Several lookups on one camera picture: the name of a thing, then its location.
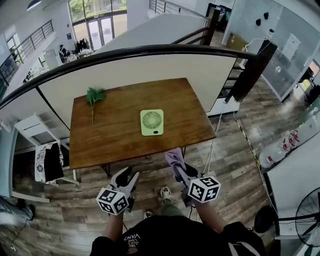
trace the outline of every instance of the glass door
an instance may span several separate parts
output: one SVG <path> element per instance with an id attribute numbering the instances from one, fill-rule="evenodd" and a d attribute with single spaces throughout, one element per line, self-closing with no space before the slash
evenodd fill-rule
<path id="1" fill-rule="evenodd" d="M 103 35 L 103 45 L 112 40 L 111 18 L 103 18 L 101 22 L 101 31 Z"/>
<path id="2" fill-rule="evenodd" d="M 102 46 L 99 24 L 97 20 L 89 22 L 88 24 L 89 24 L 93 50 L 96 51 L 100 49 Z"/>

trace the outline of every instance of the wooden floor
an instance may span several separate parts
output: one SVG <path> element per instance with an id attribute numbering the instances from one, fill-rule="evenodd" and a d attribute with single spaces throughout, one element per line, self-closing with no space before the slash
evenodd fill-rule
<path id="1" fill-rule="evenodd" d="M 305 110 L 301 100 L 291 96 L 280 103 L 263 80 L 259 80 L 249 95 L 240 104 L 235 115 L 253 146 L 259 153 L 261 148 L 278 139 L 286 130 L 294 128 L 300 113 Z M 218 117 L 211 118 L 214 128 Z M 211 141 L 188 146 L 185 161 L 200 170 L 206 164 Z M 33 157 L 15 158 L 14 187 L 17 192 L 30 192 L 36 196 L 46 196 L 51 203 L 34 203 L 36 217 L 26 224 L 13 245 L 18 252 L 9 250 L 24 220 L 17 226 L 0 226 L 0 241 L 8 255 L 89 255 L 93 240 L 98 237 L 108 221 L 96 203 L 96 196 L 109 179 L 101 168 L 77 170 L 81 181 L 79 185 L 61 183 L 59 187 L 43 185 L 34 181 Z M 112 164 L 111 173 L 126 166 L 133 166 L 141 172 L 141 179 L 135 192 L 133 211 L 125 214 L 124 223 L 128 228 L 143 219 L 147 209 L 157 212 L 160 205 L 160 188 L 171 188 L 175 203 L 187 215 L 180 199 L 181 186 L 171 177 L 171 169 L 164 154 Z M 251 228 L 257 211 L 269 203 L 263 187 L 262 178 L 251 151 L 232 115 L 223 116 L 217 139 L 213 145 L 210 175 L 221 182 L 221 192 L 214 205 L 223 218 L 229 222 L 241 221 Z M 66 171 L 72 177 L 72 171 Z M 194 210 L 191 219 L 197 220 Z M 271 229 L 262 236 L 265 245 L 273 239 Z"/>

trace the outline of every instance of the desk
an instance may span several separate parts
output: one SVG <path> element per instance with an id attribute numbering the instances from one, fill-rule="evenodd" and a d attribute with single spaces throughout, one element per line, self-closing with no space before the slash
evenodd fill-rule
<path id="1" fill-rule="evenodd" d="M 132 84 L 105 91 L 94 124 L 87 96 L 73 101 L 70 167 L 101 166 L 139 158 L 216 137 L 186 78 Z M 163 134 L 141 134 L 140 111 L 162 109 Z"/>
<path id="2" fill-rule="evenodd" d="M 14 127 L 11 132 L 0 131 L 0 195 L 3 197 L 22 198 L 31 201 L 50 203 L 47 198 L 21 194 L 13 191 L 12 169 L 14 164 L 15 146 L 18 130 Z"/>

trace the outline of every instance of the chair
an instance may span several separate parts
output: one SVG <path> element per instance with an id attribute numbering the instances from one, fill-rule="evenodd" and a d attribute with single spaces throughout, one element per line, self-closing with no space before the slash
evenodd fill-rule
<path id="1" fill-rule="evenodd" d="M 56 180 L 79 184 L 77 181 L 76 170 L 73 170 L 73 179 L 64 177 L 63 167 L 64 158 L 60 149 L 62 144 L 67 150 L 69 147 L 62 143 L 45 125 L 39 116 L 34 113 L 32 116 L 16 123 L 15 128 L 29 142 L 35 145 L 34 179 L 53 186 L 58 186 Z M 47 132 L 54 139 L 53 142 L 40 144 L 33 136 Z"/>

